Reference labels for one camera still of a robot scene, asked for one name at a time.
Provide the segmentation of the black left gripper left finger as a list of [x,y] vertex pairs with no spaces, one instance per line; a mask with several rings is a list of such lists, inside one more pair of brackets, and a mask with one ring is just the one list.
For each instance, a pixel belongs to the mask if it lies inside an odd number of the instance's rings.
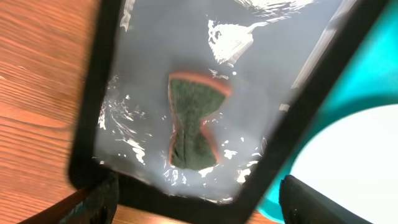
[[110,224],[118,202],[118,176],[110,174],[20,224]]

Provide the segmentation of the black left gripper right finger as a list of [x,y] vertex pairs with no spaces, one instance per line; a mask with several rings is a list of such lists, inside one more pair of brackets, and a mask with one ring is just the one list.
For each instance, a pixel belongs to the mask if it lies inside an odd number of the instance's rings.
[[280,183],[279,204],[286,224],[371,224],[292,175]]

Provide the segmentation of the white light-blue plate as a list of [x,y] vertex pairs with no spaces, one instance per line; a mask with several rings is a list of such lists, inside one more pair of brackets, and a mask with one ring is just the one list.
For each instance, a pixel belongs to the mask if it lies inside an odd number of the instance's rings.
[[397,105],[329,125],[304,146],[290,173],[371,223],[397,223]]

